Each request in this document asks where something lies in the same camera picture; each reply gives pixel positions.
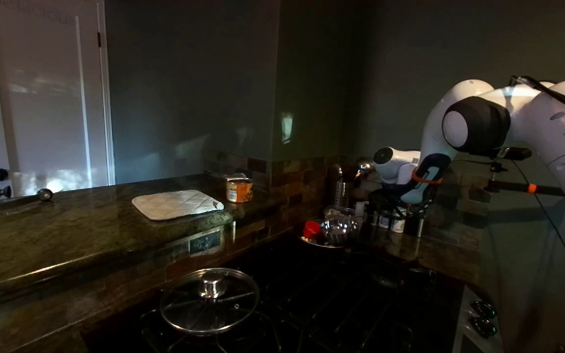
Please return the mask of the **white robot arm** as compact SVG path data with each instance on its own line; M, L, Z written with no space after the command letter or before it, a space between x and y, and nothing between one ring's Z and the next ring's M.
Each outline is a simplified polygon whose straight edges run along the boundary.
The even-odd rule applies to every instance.
M516 77L494 89L487 81L457 83L430 112L420 152L383 148L371 167L383 189L375 197L402 230L424 209L430 193L457 154L490 159L522 159L536 154L565 197L565 81L541 83Z

